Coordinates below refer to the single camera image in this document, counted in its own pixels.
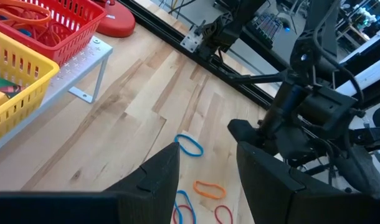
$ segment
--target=red basket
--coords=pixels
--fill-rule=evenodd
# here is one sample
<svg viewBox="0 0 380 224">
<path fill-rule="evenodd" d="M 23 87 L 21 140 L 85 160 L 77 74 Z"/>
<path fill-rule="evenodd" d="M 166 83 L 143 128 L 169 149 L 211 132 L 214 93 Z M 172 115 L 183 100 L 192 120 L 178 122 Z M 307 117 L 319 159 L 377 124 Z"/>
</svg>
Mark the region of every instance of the red basket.
<svg viewBox="0 0 380 224">
<path fill-rule="evenodd" d="M 60 36 L 62 41 L 54 47 L 49 47 L 1 22 L 0 32 L 45 55 L 59 65 L 70 60 L 90 42 L 101 19 L 107 14 L 102 7 L 89 0 L 20 1 L 37 4 L 50 10 L 53 20 L 63 24 L 73 33 L 68 37 Z"/>
</svg>

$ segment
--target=wood grain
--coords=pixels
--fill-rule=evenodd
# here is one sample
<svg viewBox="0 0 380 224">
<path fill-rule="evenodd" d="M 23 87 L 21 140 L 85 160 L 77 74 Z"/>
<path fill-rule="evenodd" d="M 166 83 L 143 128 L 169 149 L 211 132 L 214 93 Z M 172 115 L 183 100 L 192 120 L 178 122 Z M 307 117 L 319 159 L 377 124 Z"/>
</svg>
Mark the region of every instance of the wood grain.
<svg viewBox="0 0 380 224">
<path fill-rule="evenodd" d="M 140 4 L 187 32 L 149 0 Z M 231 119 L 256 125 L 265 111 L 179 53 L 144 27 L 114 39 L 100 96 L 94 105 L 66 94 L 0 150 L 0 190 L 103 190 L 186 133 L 204 147 L 204 156 L 181 154 L 179 189 L 188 192 L 199 223 L 216 223 L 213 211 L 227 205 L 235 223 L 253 223 L 235 159 Z M 240 73 L 249 71 L 224 55 Z M 91 91 L 98 70 L 79 83 Z M 263 89 L 275 94 L 268 85 Z M 189 151 L 197 149 L 186 141 Z M 227 197 L 211 200 L 192 190 L 195 180 L 219 184 Z M 228 223 L 224 213 L 222 220 Z"/>
</svg>

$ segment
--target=yellow basket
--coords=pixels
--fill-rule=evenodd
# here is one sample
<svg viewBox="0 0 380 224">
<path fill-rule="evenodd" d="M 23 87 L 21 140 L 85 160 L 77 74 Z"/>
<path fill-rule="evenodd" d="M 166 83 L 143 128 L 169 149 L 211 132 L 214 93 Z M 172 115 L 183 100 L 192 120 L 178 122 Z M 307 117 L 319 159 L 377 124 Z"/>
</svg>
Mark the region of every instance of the yellow basket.
<svg viewBox="0 0 380 224">
<path fill-rule="evenodd" d="M 0 138 L 38 109 L 59 66 L 0 32 L 0 77 L 25 87 L 0 106 Z"/>
</svg>

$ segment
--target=plastic basket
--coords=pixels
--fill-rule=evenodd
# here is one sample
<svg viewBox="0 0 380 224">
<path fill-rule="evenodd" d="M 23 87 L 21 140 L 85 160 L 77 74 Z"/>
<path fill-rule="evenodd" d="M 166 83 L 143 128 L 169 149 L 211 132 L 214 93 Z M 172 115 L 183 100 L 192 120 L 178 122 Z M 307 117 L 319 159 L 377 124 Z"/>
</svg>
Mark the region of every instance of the plastic basket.
<svg viewBox="0 0 380 224">
<path fill-rule="evenodd" d="M 49 47 L 0 22 L 0 31 L 20 43 L 57 62 L 60 66 L 80 52 L 96 32 L 106 11 L 89 0 L 19 0 L 42 6 L 52 13 L 53 20 L 74 31 L 68 37 L 56 32 L 63 40 Z"/>
<path fill-rule="evenodd" d="M 25 87 L 0 106 L 0 138 L 42 103 L 59 66 L 0 32 L 0 77 Z"/>
</svg>

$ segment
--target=wooden table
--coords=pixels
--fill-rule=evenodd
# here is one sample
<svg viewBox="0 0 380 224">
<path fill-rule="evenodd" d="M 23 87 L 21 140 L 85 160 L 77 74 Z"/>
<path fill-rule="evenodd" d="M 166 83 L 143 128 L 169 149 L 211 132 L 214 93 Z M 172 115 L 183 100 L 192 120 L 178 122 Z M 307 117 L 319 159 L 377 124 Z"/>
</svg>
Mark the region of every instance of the wooden table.
<svg viewBox="0 0 380 224">
<path fill-rule="evenodd" d="M 149 0 L 139 2 L 187 31 Z M 256 126 L 265 111 L 144 27 L 137 26 L 125 39 L 97 37 L 114 48 L 97 102 L 89 105 L 67 94 L 8 142 L 0 150 L 0 190 L 100 191 L 171 143 L 177 133 L 188 133 L 205 153 L 197 159 L 181 153 L 178 189 L 188 192 L 199 223 L 215 223 L 213 211 L 220 204 L 233 211 L 234 223 L 253 223 L 238 175 L 236 142 L 226 126 L 233 118 Z M 230 57 L 224 60 L 249 73 Z M 97 70 L 79 87 L 91 90 L 96 77 Z M 270 85 L 260 87 L 275 94 Z M 195 180 L 220 184 L 227 197 L 212 200 L 196 194 Z M 229 216 L 221 213 L 228 223 Z"/>
</svg>

